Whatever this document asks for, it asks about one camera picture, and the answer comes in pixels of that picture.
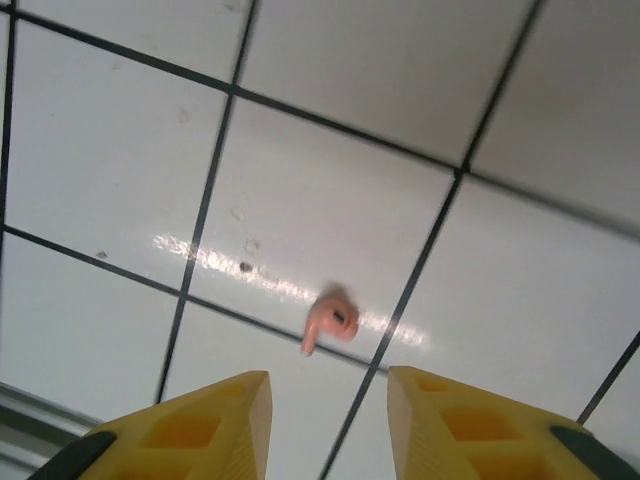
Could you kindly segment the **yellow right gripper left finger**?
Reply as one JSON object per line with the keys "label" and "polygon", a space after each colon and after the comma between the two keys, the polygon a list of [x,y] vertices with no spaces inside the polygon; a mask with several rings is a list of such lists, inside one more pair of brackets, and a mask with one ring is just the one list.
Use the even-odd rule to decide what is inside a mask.
{"label": "yellow right gripper left finger", "polygon": [[103,423],[37,479],[262,479],[272,424],[266,371],[248,371]]}

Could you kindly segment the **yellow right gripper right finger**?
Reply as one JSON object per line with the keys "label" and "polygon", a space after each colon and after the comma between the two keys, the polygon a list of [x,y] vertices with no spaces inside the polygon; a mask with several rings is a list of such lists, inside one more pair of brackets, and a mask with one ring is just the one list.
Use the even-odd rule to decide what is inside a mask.
{"label": "yellow right gripper right finger", "polygon": [[409,366],[388,371],[399,479],[636,479],[569,418]]}

